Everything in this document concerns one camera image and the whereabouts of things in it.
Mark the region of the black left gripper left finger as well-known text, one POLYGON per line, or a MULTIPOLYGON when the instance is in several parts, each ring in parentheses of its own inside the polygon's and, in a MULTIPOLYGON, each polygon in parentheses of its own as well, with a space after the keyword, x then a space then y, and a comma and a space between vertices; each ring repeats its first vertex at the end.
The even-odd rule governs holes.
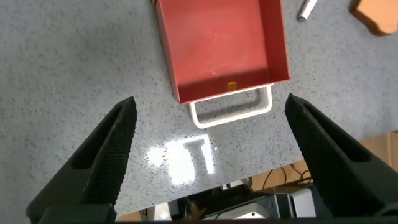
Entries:
POLYGON ((115 223, 137 121, 117 103, 26 208, 31 223, 115 223))

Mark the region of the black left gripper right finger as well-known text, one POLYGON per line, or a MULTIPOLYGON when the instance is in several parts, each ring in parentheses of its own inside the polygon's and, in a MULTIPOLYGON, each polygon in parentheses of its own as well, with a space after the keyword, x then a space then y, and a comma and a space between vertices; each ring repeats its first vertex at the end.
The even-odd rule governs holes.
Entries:
POLYGON ((396 216, 397 172, 303 98, 285 115, 320 196, 336 217, 396 216))

